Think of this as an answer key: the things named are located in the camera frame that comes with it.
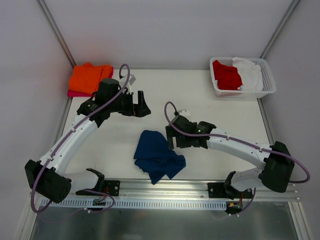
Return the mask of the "blue t shirt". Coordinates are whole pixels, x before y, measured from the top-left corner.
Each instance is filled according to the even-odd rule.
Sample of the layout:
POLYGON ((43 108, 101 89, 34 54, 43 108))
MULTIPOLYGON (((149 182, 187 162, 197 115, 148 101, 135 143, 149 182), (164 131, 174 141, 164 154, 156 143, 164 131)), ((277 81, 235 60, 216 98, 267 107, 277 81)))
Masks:
POLYGON ((168 141, 158 131, 144 130, 133 156, 134 164, 149 175, 153 185, 164 176, 170 180, 186 167, 183 155, 168 147, 168 141))

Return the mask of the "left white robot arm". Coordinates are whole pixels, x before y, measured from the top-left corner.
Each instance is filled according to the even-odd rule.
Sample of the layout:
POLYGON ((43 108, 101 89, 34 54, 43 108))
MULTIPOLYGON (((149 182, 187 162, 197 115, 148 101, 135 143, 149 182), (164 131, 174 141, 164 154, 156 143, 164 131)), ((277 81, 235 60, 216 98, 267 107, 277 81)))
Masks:
POLYGON ((137 92, 137 103, 134 103, 133 95, 129 83, 121 85, 116 79, 103 79, 98 90, 79 106, 67 132, 40 160, 26 163, 24 169, 31 193, 38 193, 56 204, 69 194, 86 190, 93 195, 101 194, 105 188, 103 173, 92 168, 74 173, 67 173, 66 170, 86 139, 112 113, 138 118, 151 114, 144 92, 137 92))

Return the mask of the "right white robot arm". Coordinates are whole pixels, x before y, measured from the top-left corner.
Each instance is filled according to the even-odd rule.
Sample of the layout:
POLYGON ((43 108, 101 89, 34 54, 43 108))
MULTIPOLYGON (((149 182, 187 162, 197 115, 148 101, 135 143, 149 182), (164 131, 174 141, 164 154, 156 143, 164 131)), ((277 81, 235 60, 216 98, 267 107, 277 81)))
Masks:
POLYGON ((235 199, 240 194, 257 187, 266 187, 276 193, 285 193, 295 166, 285 144, 273 145, 246 142, 212 123, 191 122, 176 115, 166 128, 168 147, 204 148, 217 150, 240 158, 254 167, 244 171, 232 171, 217 189, 221 198, 235 199))

